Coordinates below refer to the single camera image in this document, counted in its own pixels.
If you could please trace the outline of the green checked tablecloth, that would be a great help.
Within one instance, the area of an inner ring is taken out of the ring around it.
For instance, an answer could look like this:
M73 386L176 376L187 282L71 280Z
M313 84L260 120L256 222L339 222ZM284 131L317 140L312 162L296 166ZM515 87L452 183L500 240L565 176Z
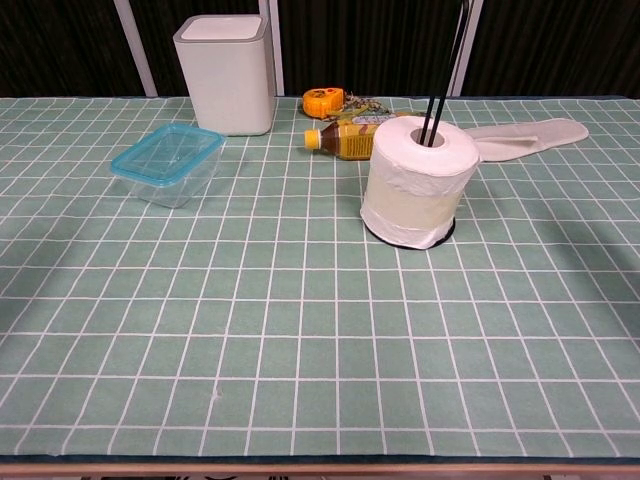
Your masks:
M177 210L109 166L188 100L0 99L0 455L640 458L640 101L445 116L589 135L481 165L417 251L293 99Z

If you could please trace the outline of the tea bottle with yellow cap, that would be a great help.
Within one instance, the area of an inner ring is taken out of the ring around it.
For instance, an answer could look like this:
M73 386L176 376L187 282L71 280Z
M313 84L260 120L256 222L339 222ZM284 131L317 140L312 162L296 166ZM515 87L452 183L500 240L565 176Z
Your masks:
M331 122L324 129L304 132L304 146L320 150L343 160L368 160L372 154L374 134L394 115L356 116Z

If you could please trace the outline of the orange tape measure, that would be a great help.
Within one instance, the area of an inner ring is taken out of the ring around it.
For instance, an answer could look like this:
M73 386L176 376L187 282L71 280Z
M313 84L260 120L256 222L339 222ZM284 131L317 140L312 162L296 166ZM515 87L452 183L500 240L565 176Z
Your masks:
M326 119L342 111L345 92L342 88L314 88L302 97L302 107L306 115L316 119Z

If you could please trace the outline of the patterned snack packet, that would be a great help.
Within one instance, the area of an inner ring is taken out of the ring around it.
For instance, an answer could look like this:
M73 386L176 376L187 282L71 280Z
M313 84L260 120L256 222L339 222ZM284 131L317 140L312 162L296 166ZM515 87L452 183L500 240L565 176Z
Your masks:
M341 110L343 116L358 115L391 115L393 111L384 106L380 101L373 97L361 97L353 93L347 93L345 96L343 108Z

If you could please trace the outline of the clear container with blue lid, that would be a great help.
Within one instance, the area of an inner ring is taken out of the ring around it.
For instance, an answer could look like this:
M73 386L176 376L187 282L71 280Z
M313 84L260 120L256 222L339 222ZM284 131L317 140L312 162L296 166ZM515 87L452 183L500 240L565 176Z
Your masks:
M217 132L167 124L113 159L110 170L132 195L179 208L216 175L225 141Z

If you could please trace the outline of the white square trash bin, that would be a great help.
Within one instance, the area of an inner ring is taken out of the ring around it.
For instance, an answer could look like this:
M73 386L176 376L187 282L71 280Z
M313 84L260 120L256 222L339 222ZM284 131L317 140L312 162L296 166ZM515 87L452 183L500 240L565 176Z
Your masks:
M173 41L199 127L229 136L271 129L275 74L267 18L196 15Z

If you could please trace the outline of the white slipper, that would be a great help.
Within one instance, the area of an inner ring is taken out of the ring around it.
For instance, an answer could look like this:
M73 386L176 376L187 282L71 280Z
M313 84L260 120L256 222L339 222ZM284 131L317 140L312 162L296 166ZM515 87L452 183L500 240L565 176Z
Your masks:
M565 118L466 129L483 162L503 162L579 142L589 136L581 123Z

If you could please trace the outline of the black curtain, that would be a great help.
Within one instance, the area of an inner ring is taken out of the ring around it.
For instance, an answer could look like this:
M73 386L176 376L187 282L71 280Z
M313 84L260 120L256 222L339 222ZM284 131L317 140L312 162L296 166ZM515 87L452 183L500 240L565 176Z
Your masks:
M187 89L174 33L258 0L129 0L157 92ZM456 0L277 0L284 89L422 96L445 66ZM140 96L113 0L0 0L0 97ZM483 0L466 96L640 98L640 0Z

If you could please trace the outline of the white frame post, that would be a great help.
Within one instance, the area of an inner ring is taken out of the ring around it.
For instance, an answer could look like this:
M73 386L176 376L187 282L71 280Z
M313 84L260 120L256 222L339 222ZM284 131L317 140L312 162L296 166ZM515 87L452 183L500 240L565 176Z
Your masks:
M469 18L456 59L454 72L450 78L448 89L449 97L459 97L462 95L462 88L466 78L483 3L484 0L469 0Z
M129 0L113 0L134 65L147 97L157 97L157 89Z
M282 97L285 86L278 0L258 0L258 6L260 15L268 19L271 28L276 95Z

